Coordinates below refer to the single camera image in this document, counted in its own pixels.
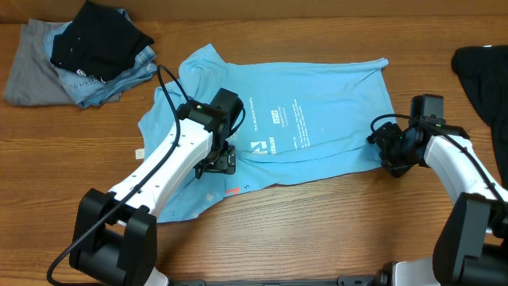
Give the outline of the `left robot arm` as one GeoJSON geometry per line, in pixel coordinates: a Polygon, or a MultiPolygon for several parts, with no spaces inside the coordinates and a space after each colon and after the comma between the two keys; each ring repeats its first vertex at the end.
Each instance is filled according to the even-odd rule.
{"type": "Polygon", "coordinates": [[[220,89],[209,104],[180,105],[163,142],[107,193],[90,189],[81,199],[69,265],[104,285],[168,286],[156,269],[157,219],[188,175],[236,171],[227,142],[244,110],[239,96],[220,89]]]}

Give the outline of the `light blue printed t-shirt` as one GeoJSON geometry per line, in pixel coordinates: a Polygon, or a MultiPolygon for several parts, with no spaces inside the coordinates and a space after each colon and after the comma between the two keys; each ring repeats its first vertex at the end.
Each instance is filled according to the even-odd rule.
{"type": "Polygon", "coordinates": [[[179,66],[179,81],[157,88],[139,121],[144,151],[167,136],[171,106],[210,102],[224,88],[238,94],[245,116],[229,138],[233,175],[189,175],[162,210],[161,222],[197,218],[224,198],[274,184],[294,185],[365,172],[380,166],[367,143],[371,121],[393,110],[382,71],[384,58],[352,64],[225,62],[212,45],[179,66]]]}

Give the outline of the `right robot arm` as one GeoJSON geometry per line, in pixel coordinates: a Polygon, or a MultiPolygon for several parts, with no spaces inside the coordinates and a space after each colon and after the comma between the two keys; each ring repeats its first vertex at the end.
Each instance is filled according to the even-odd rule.
{"type": "Polygon", "coordinates": [[[413,97],[406,129],[379,116],[367,141],[379,147],[381,166],[399,178],[413,166],[430,168],[453,208],[431,257],[390,262],[371,285],[507,286],[507,190],[476,156],[470,137],[447,124],[439,95],[413,97]]]}

